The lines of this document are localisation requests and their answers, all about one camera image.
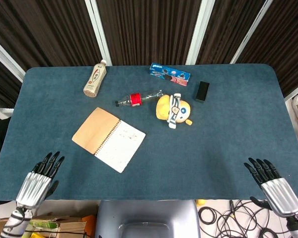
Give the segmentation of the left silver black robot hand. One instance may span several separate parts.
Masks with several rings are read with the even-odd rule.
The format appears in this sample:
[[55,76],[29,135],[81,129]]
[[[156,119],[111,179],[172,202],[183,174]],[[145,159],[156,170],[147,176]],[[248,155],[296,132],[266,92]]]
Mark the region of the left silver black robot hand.
[[17,207],[23,210],[37,209],[54,193],[59,185],[59,181],[54,180],[54,177],[65,159],[59,154],[59,151],[54,154],[50,152],[27,174],[16,197]]

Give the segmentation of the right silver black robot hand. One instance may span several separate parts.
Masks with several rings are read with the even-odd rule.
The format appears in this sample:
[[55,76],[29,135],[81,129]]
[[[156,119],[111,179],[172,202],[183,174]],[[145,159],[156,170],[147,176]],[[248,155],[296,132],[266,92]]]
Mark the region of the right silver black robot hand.
[[298,198],[276,167],[266,159],[248,160],[250,163],[244,165],[266,197],[266,200],[260,201],[251,196],[250,200],[258,207],[271,210],[282,218],[298,215]]

